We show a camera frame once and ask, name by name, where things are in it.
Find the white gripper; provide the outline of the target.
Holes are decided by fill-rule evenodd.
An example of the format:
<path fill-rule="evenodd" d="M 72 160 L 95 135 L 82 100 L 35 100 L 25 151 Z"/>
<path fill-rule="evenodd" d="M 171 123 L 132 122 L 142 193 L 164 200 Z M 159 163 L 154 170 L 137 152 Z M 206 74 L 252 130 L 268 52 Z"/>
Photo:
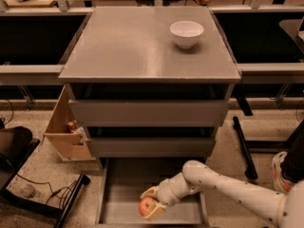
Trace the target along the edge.
<path fill-rule="evenodd" d="M 184 197 L 194 195 L 202 189 L 201 186 L 189 182 L 182 173 L 177 174 L 171 179 L 163 180 L 158 186 L 152 186 L 141 194 L 141 198 L 150 197 L 158 199 L 154 210 L 144 216 L 145 220 L 157 219 L 161 216 L 166 206 L 174 206 Z"/>

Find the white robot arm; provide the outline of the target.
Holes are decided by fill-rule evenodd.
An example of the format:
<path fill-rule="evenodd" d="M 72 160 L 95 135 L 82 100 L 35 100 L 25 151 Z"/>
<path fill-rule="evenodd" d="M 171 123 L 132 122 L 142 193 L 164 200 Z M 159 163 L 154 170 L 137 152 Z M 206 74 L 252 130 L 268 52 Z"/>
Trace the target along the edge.
<path fill-rule="evenodd" d="M 139 212 L 146 220 L 156 219 L 167 207 L 204 187 L 218 190 L 276 228 L 304 228 L 304 181 L 282 194 L 223 176 L 199 161 L 188 161 L 179 174 L 143 192 Z"/>

